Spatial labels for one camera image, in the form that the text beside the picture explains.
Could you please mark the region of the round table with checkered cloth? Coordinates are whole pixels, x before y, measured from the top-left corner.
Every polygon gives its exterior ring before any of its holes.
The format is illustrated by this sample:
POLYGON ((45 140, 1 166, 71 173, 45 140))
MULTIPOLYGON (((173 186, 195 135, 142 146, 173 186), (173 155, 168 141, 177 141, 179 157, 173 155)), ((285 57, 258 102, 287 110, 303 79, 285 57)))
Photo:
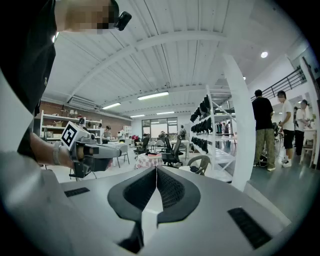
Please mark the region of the round table with checkered cloth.
POLYGON ((150 167, 157 167, 162 166, 163 160, 162 158, 148 158, 147 153, 139 154, 136 158, 136 162, 134 165, 134 169, 140 168, 150 168, 150 167))

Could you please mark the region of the white ceiling air unit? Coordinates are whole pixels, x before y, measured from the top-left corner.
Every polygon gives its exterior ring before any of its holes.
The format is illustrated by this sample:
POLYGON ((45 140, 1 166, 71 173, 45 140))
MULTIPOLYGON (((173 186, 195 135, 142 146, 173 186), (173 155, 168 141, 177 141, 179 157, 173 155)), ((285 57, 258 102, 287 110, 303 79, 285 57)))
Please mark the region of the white ceiling air unit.
POLYGON ((96 104, 93 101, 78 96, 71 97, 67 103, 70 106, 85 110, 94 110, 96 108, 96 104))

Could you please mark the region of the grey wicker chair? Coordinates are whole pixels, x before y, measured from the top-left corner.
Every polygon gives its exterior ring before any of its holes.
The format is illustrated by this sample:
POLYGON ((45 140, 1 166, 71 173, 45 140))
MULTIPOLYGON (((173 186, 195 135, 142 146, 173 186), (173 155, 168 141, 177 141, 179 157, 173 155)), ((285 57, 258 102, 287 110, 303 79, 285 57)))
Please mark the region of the grey wicker chair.
POLYGON ((206 170, 211 167, 211 159, 207 155, 195 156, 189 160, 187 165, 181 166, 178 169, 186 172, 191 172, 197 175, 205 176, 206 170))

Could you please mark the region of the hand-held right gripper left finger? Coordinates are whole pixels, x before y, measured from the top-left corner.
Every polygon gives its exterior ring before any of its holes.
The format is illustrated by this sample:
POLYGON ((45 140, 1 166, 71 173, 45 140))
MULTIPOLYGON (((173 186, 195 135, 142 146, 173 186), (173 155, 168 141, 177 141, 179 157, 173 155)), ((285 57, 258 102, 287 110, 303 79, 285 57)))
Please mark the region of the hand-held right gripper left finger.
POLYGON ((142 212, 156 190, 156 184, 157 168, 150 167, 114 185, 108 192, 108 203, 120 218, 140 222, 142 212))

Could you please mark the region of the person's left hand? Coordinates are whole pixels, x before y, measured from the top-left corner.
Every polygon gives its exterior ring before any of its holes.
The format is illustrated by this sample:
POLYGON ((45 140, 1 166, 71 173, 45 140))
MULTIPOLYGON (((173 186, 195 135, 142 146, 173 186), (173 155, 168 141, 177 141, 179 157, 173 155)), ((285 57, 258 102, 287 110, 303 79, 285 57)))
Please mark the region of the person's left hand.
POLYGON ((88 146, 78 146, 76 149, 76 157, 79 161, 82 161, 86 156, 92 156, 94 149, 88 146))

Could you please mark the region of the white metal shelving rack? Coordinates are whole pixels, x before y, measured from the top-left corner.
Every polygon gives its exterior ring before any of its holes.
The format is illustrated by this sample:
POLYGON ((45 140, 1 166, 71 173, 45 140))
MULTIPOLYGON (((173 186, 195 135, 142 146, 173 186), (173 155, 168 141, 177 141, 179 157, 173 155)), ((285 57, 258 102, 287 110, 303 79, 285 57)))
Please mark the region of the white metal shelving rack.
POLYGON ((210 142, 208 146, 209 153, 205 154, 198 146, 192 144, 202 155, 210 157, 211 167, 206 170, 205 176, 230 184, 233 177, 227 171, 227 168, 235 161, 235 157, 224 152, 221 149, 221 144, 228 144, 236 141, 234 133, 231 131, 225 132, 224 129, 224 126, 226 126, 229 121, 236 120, 236 115, 229 110, 224 110, 220 105, 214 102, 213 92, 208 85, 206 86, 205 96, 206 95, 208 95, 210 102, 213 134, 200 135, 199 138, 207 139, 210 142))

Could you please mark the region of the large black-framed window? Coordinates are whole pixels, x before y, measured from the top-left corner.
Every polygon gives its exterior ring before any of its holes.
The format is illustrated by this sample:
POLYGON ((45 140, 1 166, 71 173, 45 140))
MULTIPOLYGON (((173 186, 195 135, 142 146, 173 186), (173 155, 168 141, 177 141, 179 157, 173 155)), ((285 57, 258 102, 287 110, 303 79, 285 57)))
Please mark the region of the large black-framed window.
POLYGON ((157 139, 162 133, 175 135, 178 132, 178 118, 144 119, 141 121, 142 134, 148 134, 152 139, 157 139))

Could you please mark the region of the person's left forearm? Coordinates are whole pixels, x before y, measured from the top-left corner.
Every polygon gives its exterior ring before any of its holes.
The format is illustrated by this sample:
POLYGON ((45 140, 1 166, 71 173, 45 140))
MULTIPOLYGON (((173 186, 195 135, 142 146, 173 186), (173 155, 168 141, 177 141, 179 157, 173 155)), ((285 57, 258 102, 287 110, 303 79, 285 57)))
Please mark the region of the person's left forearm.
MULTIPOLYGON (((53 160, 54 145, 43 141, 35 133, 30 133, 30 147, 35 159, 39 164, 55 166, 53 160)), ((59 151, 60 166, 70 169, 74 168, 74 163, 70 157, 69 150, 61 146, 59 151)))

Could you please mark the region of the black office chair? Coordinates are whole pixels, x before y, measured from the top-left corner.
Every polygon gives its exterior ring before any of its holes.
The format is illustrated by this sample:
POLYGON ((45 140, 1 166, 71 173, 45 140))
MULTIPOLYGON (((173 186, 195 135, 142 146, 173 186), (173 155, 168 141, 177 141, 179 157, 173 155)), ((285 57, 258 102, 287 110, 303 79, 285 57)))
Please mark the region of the black office chair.
POLYGON ((169 167, 173 167, 174 164, 181 164, 181 166, 183 165, 183 163, 179 159, 179 148, 181 145, 181 141, 182 137, 179 135, 177 137, 174 148, 170 149, 168 152, 163 152, 161 154, 164 165, 167 165, 169 167))
POLYGON ((135 147, 135 150, 133 151, 136 155, 145 154, 148 152, 148 143, 150 138, 148 136, 144 137, 142 139, 142 142, 139 144, 139 146, 135 147))

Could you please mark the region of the white shelf with boxes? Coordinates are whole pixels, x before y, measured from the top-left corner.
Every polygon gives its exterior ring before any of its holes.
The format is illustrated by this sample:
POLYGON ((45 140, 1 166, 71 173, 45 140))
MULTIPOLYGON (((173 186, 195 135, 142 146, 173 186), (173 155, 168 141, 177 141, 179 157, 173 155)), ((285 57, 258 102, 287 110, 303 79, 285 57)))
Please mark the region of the white shelf with boxes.
POLYGON ((83 118, 83 126, 94 135, 98 143, 101 143, 101 135, 103 133, 102 120, 90 120, 81 115, 69 117, 58 114, 46 114, 44 111, 41 112, 40 117, 40 138, 47 142, 59 141, 67 124, 71 122, 78 125, 81 118, 83 118))

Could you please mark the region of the black metal railing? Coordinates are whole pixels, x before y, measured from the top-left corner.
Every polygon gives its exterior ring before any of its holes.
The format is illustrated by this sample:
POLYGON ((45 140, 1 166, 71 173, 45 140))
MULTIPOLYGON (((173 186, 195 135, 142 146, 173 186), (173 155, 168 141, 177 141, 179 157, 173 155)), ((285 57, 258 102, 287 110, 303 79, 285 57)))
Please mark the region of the black metal railing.
POLYGON ((276 83, 270 85, 269 87, 263 88, 262 96, 269 100, 275 98, 279 91, 288 92, 291 91, 307 81, 306 76, 300 65, 296 69, 289 73, 284 78, 280 79, 276 83))

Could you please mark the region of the rows of black devices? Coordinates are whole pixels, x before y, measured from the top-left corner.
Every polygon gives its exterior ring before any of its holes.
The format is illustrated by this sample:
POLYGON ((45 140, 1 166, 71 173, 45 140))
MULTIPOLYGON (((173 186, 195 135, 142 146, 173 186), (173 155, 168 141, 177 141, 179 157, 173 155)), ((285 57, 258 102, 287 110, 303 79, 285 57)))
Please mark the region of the rows of black devices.
POLYGON ((207 155, 209 153, 208 146, 210 145, 210 141, 199 136, 213 134, 211 106, 208 95, 203 98, 195 112, 191 115, 190 121, 192 122, 190 128, 192 134, 191 142, 207 155))

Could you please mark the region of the white slanted pillar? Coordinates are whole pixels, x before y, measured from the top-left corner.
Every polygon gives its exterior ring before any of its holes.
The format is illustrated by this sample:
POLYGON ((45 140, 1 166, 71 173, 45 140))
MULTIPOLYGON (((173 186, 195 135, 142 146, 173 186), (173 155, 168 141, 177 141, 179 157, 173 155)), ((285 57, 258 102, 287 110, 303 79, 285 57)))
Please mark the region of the white slanted pillar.
POLYGON ((248 87, 234 57, 224 53, 222 58, 223 72, 231 92, 237 129, 236 162, 231 185, 243 192, 251 178, 255 158, 254 112, 248 87))

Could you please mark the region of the wooden chair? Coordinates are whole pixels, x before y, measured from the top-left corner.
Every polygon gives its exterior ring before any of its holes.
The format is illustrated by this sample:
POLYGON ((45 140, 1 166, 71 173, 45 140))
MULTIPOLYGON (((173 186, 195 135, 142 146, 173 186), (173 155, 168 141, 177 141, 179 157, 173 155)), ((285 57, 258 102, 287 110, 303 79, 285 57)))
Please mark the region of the wooden chair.
POLYGON ((306 159, 309 159, 308 167, 312 168, 316 150, 315 139, 305 139, 302 143, 302 150, 299 163, 302 165, 306 159))

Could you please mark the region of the beige wrist band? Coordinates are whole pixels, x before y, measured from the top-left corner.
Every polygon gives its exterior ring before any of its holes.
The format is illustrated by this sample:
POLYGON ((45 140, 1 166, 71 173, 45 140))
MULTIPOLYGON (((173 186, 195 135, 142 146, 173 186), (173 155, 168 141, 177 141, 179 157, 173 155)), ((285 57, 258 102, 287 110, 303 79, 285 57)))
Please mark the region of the beige wrist band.
POLYGON ((53 146, 53 162, 56 166, 60 166, 60 148, 62 147, 61 143, 59 141, 56 141, 54 146, 53 146))

